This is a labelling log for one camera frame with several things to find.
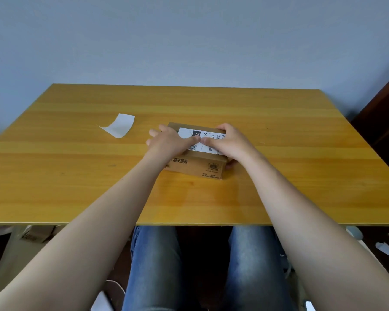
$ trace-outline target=jeans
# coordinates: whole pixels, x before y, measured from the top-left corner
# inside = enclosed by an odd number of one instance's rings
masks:
[[[137,226],[123,311],[202,310],[188,285],[175,227]],[[234,226],[222,310],[292,311],[270,227]]]

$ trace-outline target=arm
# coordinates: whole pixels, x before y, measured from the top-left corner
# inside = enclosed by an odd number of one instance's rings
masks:
[[[160,125],[144,158],[56,235],[0,292],[0,310],[89,310],[170,159],[199,142]]]
[[[327,214],[299,192],[237,129],[202,138],[249,173],[288,258],[319,311],[389,310],[389,274]]]

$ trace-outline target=forearm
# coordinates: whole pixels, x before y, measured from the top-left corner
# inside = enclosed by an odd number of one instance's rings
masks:
[[[0,293],[0,310],[89,310],[162,168],[144,158],[69,223]]]
[[[389,274],[365,249],[263,156],[243,165],[319,310],[389,309]]]

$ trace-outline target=wooden table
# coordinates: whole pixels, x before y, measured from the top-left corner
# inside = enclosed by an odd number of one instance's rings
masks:
[[[97,125],[135,115],[114,138]],[[237,126],[339,223],[389,224],[389,168],[319,90],[53,84],[0,135],[0,223],[67,223],[128,172],[148,130]],[[241,166],[163,171],[139,224],[270,224]]]

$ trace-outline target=hand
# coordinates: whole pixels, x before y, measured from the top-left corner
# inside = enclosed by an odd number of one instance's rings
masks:
[[[222,154],[239,161],[241,164],[251,156],[257,155],[262,157],[262,154],[234,126],[229,123],[223,123],[217,128],[226,131],[225,138],[216,140],[214,138],[204,137],[200,142],[206,146],[212,146]]]
[[[160,132],[154,129],[148,132],[153,138],[145,141],[148,146],[146,155],[155,155],[156,159],[164,160],[165,164],[200,141],[200,136],[181,138],[174,129],[164,124],[158,128]]]

